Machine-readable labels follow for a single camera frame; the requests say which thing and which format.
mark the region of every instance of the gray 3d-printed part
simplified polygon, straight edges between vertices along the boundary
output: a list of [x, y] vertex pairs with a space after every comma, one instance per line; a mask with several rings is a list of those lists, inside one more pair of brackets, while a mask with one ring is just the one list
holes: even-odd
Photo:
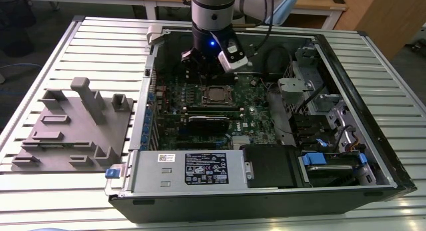
[[49, 148], [73, 149], [76, 151], [92, 151], [96, 150], [96, 145], [93, 142], [80, 141], [80, 142], [40, 142], [37, 141], [22, 141], [21, 148], [30, 151], [42, 151]]
[[46, 103], [53, 105], [41, 112], [30, 135], [21, 143], [22, 149], [12, 161], [12, 170], [104, 171], [120, 162], [133, 100], [124, 94], [116, 94], [114, 98], [101, 99], [101, 108], [100, 93], [88, 90], [88, 100], [105, 119], [104, 123], [96, 124], [82, 98], [66, 98], [57, 90], [46, 90], [45, 93]]
[[98, 99], [93, 97], [93, 93], [88, 88], [90, 81], [85, 77], [74, 77], [70, 82], [70, 90], [78, 93], [81, 103], [92, 116], [94, 123], [105, 123], [105, 117], [101, 113], [101, 106], [98, 106]]
[[58, 102], [64, 100], [66, 100], [66, 97], [61, 90], [48, 90], [40, 99], [45, 107], [50, 110], [52, 114], [62, 113]]
[[36, 167], [38, 166], [40, 160], [34, 156], [14, 157], [13, 163], [20, 167]]
[[68, 162], [74, 167], [86, 167], [93, 165], [93, 161], [86, 155], [69, 155]]
[[64, 138], [64, 134], [60, 131], [34, 131], [32, 134], [33, 140], [61, 140]]
[[126, 102], [124, 94], [113, 94], [110, 103], [112, 103], [114, 112], [129, 111], [129, 106], [128, 106], [128, 102]]
[[110, 166], [113, 163], [116, 163], [118, 157], [114, 153], [112, 147], [108, 148], [106, 153], [101, 150], [101, 148], [97, 146], [93, 156], [94, 161], [101, 166]]
[[42, 124], [68, 124], [70, 121], [66, 115], [46, 115], [41, 117]]

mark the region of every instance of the floor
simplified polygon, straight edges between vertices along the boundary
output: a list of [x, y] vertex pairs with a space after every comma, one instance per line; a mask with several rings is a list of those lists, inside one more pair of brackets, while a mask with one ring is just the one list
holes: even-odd
[[[141, 10], [134, 9], [133, 11], [132, 7], [126, 5], [60, 3], [60, 11], [52, 11], [46, 2], [34, 1], [32, 11], [37, 23], [26, 29], [34, 44], [34, 52], [25, 57], [10, 58], [0, 51], [0, 64], [34, 63], [44, 65], [74, 15], [134, 18], [134, 13], [140, 15], [142, 13], [140, 12]], [[174, 15], [170, 15], [169, 11], [160, 8], [160, 19], [189, 20], [188, 8], [181, 8], [172, 12]], [[392, 65], [422, 102], [426, 103], [426, 78], [422, 75], [424, 72], [423, 67], [426, 67], [426, 56], [412, 53], [409, 48], [404, 47], [392, 60]], [[37, 76], [38, 69], [28, 66], [8, 67], [1, 69], [0, 72], [6, 79], [4, 84], [0, 84], [1, 131]]]

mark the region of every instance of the barcode sticker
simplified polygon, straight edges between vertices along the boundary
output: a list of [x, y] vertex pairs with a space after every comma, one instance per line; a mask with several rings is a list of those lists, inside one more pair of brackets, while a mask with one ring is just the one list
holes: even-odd
[[173, 162], [176, 158], [174, 154], [160, 154], [158, 155], [158, 162]]

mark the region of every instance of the motherboard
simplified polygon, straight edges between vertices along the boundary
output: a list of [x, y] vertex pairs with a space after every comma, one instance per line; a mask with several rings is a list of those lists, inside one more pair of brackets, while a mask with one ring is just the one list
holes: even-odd
[[276, 143], [261, 79], [240, 74], [219, 83], [158, 76], [158, 150], [232, 150]]

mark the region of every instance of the power supply label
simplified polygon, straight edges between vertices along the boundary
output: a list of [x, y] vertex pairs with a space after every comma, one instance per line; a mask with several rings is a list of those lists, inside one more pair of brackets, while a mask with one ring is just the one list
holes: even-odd
[[225, 153], [185, 154], [185, 183], [228, 184]]

